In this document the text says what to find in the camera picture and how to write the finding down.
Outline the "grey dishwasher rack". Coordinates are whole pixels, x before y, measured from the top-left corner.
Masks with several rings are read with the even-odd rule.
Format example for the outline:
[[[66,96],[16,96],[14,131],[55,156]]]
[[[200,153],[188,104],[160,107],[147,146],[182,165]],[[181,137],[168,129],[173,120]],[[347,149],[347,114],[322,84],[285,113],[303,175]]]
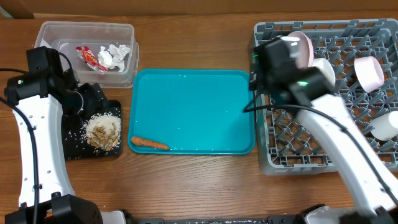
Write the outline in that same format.
[[[316,58],[327,59],[335,72],[336,92],[360,131],[386,167],[397,171],[397,138],[376,139],[370,122],[397,110],[397,20],[259,22],[255,46],[280,35],[303,32]],[[365,92],[356,78],[354,60],[373,56],[385,78],[383,86]],[[259,167],[266,175],[304,175],[333,172],[335,167],[316,139],[284,110],[256,113]]]

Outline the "foil wrapper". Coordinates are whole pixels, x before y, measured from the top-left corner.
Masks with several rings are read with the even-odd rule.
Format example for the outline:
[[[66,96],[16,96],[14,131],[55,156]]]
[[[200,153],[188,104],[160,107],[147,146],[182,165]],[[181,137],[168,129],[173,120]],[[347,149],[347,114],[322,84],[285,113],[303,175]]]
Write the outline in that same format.
[[[129,51],[130,47],[128,45],[119,45],[117,47],[111,44],[108,49],[101,46],[98,53],[98,68],[107,72],[118,67],[118,72],[123,72],[125,69],[124,58]]]

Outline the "red snack wrapper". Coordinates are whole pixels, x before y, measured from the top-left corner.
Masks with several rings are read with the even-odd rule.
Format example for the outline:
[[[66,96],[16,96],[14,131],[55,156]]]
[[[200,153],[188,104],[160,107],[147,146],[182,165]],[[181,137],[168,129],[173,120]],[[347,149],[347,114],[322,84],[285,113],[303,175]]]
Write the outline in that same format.
[[[80,58],[84,61],[87,66],[89,66],[92,70],[107,72],[108,69],[102,65],[100,65],[94,56],[93,52],[87,46],[76,47],[76,51],[80,54]]]

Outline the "white rice pile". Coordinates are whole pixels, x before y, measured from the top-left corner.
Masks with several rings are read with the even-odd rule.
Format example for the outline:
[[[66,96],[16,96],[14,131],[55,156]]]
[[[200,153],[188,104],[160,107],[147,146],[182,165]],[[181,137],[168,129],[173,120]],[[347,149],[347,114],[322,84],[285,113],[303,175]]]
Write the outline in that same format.
[[[103,126],[106,129],[115,127],[116,131],[122,133],[121,118],[115,116],[103,115],[89,120],[89,124],[86,126],[86,132],[91,131],[95,126]]]

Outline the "cream bowl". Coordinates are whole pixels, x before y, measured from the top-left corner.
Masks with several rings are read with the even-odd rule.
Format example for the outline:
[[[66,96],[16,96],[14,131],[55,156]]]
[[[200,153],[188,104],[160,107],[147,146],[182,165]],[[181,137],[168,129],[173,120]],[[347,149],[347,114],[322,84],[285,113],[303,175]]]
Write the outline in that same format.
[[[325,58],[316,58],[313,60],[313,67],[317,67],[318,69],[321,70],[321,72],[324,74],[326,79],[332,84],[335,85],[336,83],[336,78],[335,78],[335,72],[333,70],[333,67],[331,63],[325,59]]]

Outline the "orange carrot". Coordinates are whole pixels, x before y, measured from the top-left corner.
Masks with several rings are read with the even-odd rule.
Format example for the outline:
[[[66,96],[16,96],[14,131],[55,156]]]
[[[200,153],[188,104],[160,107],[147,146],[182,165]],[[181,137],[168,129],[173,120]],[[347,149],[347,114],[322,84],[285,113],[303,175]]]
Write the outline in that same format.
[[[131,142],[133,143],[133,145],[136,145],[136,146],[151,147],[151,148],[161,149],[161,150],[169,150],[170,149],[165,144],[162,144],[162,143],[156,142],[156,141],[152,141],[149,139],[145,139],[145,138],[140,138],[138,136],[133,136],[131,138]]]

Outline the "black food waste tray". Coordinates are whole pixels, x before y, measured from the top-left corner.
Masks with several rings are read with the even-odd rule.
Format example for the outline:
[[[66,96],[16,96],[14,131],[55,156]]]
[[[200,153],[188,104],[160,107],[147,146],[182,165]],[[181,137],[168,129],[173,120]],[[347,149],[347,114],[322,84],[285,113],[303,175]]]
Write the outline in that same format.
[[[86,126],[89,124],[89,120],[103,115],[122,118],[120,102],[117,100],[110,100],[108,108],[97,111],[89,118],[81,118],[79,116],[62,117],[62,143],[66,161],[120,155],[123,148],[121,142],[122,133],[119,134],[118,143],[108,151],[100,147],[94,147],[88,143]]]

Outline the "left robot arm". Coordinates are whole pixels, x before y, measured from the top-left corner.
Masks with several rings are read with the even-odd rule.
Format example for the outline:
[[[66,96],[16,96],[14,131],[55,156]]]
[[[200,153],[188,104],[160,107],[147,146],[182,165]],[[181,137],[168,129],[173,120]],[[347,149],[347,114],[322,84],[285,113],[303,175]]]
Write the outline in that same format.
[[[22,185],[19,209],[6,223],[133,223],[125,210],[102,212],[75,196],[67,175],[62,125],[80,123],[113,104],[95,83],[78,85],[65,54],[47,47],[26,52],[28,71],[8,79],[1,102],[12,109],[19,128]]]

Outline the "clear plastic waste bin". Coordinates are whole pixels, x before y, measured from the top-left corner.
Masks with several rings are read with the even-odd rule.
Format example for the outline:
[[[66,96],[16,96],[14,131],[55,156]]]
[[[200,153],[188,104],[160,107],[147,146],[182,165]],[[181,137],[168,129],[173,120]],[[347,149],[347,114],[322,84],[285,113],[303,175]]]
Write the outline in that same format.
[[[35,42],[65,54],[72,63],[73,72],[80,84],[98,83],[103,88],[130,88],[139,63],[139,46],[134,28],[130,24],[104,22],[44,22]],[[81,58],[77,47],[88,47],[95,57],[100,52],[114,48],[128,50],[123,59],[123,70],[114,67],[106,72],[90,68]]]

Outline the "large white plate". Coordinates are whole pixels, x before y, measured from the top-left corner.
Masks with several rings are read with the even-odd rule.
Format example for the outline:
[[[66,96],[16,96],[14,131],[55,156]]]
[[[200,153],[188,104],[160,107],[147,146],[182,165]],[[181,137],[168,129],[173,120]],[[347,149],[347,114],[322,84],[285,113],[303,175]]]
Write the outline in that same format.
[[[299,38],[298,42],[298,57],[296,64],[298,68],[311,67],[313,65],[314,53],[312,41],[300,31],[292,32],[288,37]]]

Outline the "small white plate bowl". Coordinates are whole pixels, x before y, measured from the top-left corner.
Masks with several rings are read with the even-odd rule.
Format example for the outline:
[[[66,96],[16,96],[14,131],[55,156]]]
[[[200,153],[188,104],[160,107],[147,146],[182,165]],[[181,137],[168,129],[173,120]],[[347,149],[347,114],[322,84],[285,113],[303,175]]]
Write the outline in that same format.
[[[375,57],[368,56],[354,60],[354,70],[362,89],[370,93],[384,84],[384,74]]]

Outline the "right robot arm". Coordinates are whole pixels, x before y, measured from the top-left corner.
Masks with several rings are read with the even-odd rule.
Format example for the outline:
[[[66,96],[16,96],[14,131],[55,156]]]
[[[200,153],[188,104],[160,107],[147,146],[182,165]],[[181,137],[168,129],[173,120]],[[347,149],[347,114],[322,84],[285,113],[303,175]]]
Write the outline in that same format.
[[[352,120],[343,99],[317,67],[299,68],[294,37],[276,37],[252,49],[249,89],[270,95],[265,109],[292,113],[326,151],[349,190],[354,208],[316,205],[296,223],[397,223],[397,178],[378,158]]]

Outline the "teal serving tray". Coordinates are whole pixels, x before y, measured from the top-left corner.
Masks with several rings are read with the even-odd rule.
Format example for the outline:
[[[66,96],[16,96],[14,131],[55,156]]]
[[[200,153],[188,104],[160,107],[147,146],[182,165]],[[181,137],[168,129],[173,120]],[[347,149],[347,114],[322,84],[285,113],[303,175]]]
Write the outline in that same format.
[[[140,154],[244,155],[255,146],[250,76],[242,70],[148,68],[137,73],[127,143]],[[133,145],[138,136],[169,150]]]

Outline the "peanut shells pile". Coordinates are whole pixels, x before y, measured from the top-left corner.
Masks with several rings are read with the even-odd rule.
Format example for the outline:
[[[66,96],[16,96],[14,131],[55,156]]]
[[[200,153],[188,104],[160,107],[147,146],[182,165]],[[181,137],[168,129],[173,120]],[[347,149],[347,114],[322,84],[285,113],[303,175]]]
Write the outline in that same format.
[[[115,127],[106,129],[103,126],[95,126],[86,132],[87,143],[95,148],[110,151],[119,144],[120,132]]]

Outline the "small white cup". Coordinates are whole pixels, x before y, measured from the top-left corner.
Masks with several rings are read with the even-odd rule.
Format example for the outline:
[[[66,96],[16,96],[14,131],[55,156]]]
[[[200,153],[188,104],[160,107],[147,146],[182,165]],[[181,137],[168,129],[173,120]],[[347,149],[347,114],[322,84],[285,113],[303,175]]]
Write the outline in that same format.
[[[397,135],[397,111],[391,111],[371,121],[371,134],[381,141],[388,141]]]

